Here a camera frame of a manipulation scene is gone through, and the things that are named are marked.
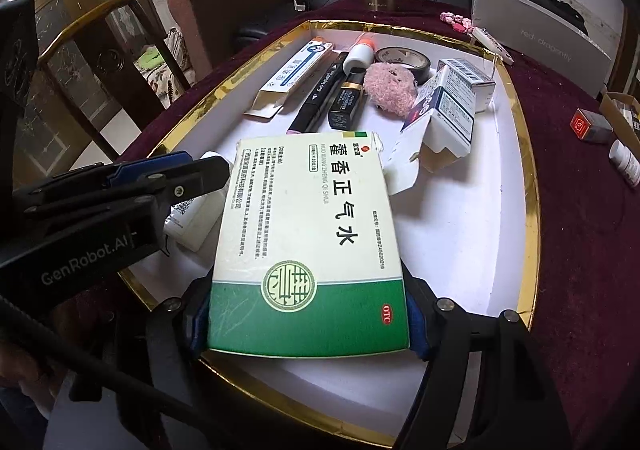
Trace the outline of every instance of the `person's hand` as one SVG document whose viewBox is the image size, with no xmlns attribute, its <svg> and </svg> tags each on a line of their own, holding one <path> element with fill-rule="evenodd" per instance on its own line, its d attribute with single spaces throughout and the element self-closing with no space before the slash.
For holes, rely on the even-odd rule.
<svg viewBox="0 0 640 450">
<path fill-rule="evenodd" d="M 18 382 L 37 382 L 40 369 L 23 348 L 0 340 L 0 386 L 18 386 Z"/>
<path fill-rule="evenodd" d="M 66 341 L 76 345 L 82 343 L 87 330 L 81 326 L 73 299 L 56 306 L 49 319 L 54 330 Z M 65 367 L 57 362 L 49 362 L 49 365 L 53 372 L 44 373 L 31 354 L 14 343 L 0 340 L 0 386 L 19 386 L 45 417 L 48 417 L 66 375 Z"/>
</svg>

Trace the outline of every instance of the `gold rim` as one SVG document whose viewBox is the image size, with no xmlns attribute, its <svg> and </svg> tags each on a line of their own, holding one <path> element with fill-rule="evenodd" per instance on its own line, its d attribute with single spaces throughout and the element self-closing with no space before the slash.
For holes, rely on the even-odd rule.
<svg viewBox="0 0 640 450">
<path fill-rule="evenodd" d="M 495 61 L 495 55 L 484 48 L 469 45 L 453 38 L 437 35 L 427 31 L 420 31 L 408 27 L 386 26 L 384 24 L 371 24 L 350 20 L 308 20 L 303 22 L 276 42 L 260 51 L 247 63 L 233 72 L 220 85 L 215 87 L 205 96 L 169 133 L 162 138 L 162 141 L 153 149 L 151 154 L 165 154 L 171 152 L 189 133 L 189 131 L 213 108 L 224 96 L 233 88 L 238 86 L 257 68 L 268 61 L 278 51 L 289 45 L 293 40 L 299 38 L 309 30 L 341 29 L 359 32 L 375 32 L 413 38 L 423 42 L 436 43 L 446 47 L 458 49 L 480 56 L 486 60 Z M 498 75 L 504 84 L 508 99 L 510 101 L 511 112 L 518 135 L 518 145 L 520 147 L 520 157 L 522 160 L 522 170 L 525 187 L 525 208 L 526 208 L 526 233 L 525 233 L 525 257 L 520 284 L 520 295 L 518 298 L 518 312 L 527 325 L 531 326 L 533 313 L 536 305 L 536 295 L 538 292 L 538 270 L 540 267 L 540 201 L 538 197 L 538 180 L 536 176 L 536 166 L 533 157 L 533 150 L 524 119 L 522 107 L 518 95 L 513 87 L 511 77 L 502 62 L 496 62 Z M 130 270 L 120 272 L 120 276 L 127 283 L 129 289 L 135 293 L 140 300 L 149 308 L 153 309 L 158 302 L 153 299 L 148 290 L 136 279 Z M 393 436 L 383 434 L 374 430 L 368 430 L 361 426 L 343 422 L 322 412 L 318 412 L 303 403 L 292 400 L 267 386 L 257 378 L 247 372 L 226 362 L 223 357 L 219 357 L 213 351 L 203 353 L 201 359 L 209 370 L 228 383 L 230 386 L 254 399 L 278 411 L 285 416 L 289 416 L 296 421 L 311 426 L 317 430 L 327 432 L 342 438 L 371 444 L 382 448 L 391 448 L 395 441 Z"/>
<path fill-rule="evenodd" d="M 258 401 L 316 430 L 322 430 L 352 441 L 366 442 L 381 448 L 391 448 L 396 440 L 395 437 L 389 434 L 382 434 L 375 430 L 369 430 L 368 428 L 327 416 L 306 406 L 304 403 L 292 400 L 289 396 L 275 391 L 249 373 L 239 369 L 229 362 L 223 354 L 207 350 L 202 353 L 200 362 L 224 382 L 242 394 L 249 396 L 252 400 Z"/>
<path fill-rule="evenodd" d="M 520 159 L 522 160 L 522 176 L 524 178 L 524 206 L 525 206 L 525 241 L 524 241 L 524 266 L 522 269 L 522 282 L 520 283 L 520 295 L 518 297 L 518 313 L 522 321 L 531 329 L 533 313 L 536 309 L 538 298 L 538 273 L 540 271 L 540 193 L 538 192 L 538 174 L 536 173 L 536 160 L 533 157 L 531 138 L 527 122 L 524 119 L 522 106 L 518 99 L 511 77 L 502 64 L 497 64 L 498 74 L 504 84 L 513 121 L 518 135 L 520 147 Z"/>
</svg>

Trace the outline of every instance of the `wooden cabinet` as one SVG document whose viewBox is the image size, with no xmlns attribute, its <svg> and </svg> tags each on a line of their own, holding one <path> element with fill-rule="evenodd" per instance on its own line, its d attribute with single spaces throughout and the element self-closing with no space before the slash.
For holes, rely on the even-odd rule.
<svg viewBox="0 0 640 450">
<path fill-rule="evenodd" d="M 44 51 L 65 26 L 104 1 L 35 0 L 40 51 Z M 162 30 L 152 1 L 139 1 L 157 30 Z M 128 8 L 111 13 L 107 23 L 124 51 L 132 58 L 140 55 L 146 40 L 142 26 Z M 67 43 L 56 52 L 49 65 L 72 100 L 98 130 L 121 109 L 92 73 L 74 42 Z M 24 118 L 17 127 L 14 184 L 20 186 L 47 175 L 65 172 L 89 142 L 90 138 L 56 99 L 44 77 L 36 73 Z"/>
</svg>

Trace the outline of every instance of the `small red box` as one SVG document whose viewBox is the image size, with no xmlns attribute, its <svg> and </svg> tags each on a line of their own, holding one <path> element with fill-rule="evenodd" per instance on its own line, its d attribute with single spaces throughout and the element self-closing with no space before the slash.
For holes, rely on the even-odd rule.
<svg viewBox="0 0 640 450">
<path fill-rule="evenodd" d="M 591 143 L 609 143 L 613 135 L 613 128 L 603 115 L 584 109 L 575 111 L 571 128 L 578 138 Z"/>
</svg>

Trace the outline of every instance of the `green circular logo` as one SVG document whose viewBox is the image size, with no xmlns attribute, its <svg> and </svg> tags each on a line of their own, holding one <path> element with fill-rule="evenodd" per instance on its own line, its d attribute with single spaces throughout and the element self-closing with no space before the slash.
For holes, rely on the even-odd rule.
<svg viewBox="0 0 640 450">
<path fill-rule="evenodd" d="M 300 311 L 316 296 L 316 280 L 301 262 L 283 260 L 269 268 L 262 285 L 262 296 L 278 311 Z"/>
</svg>

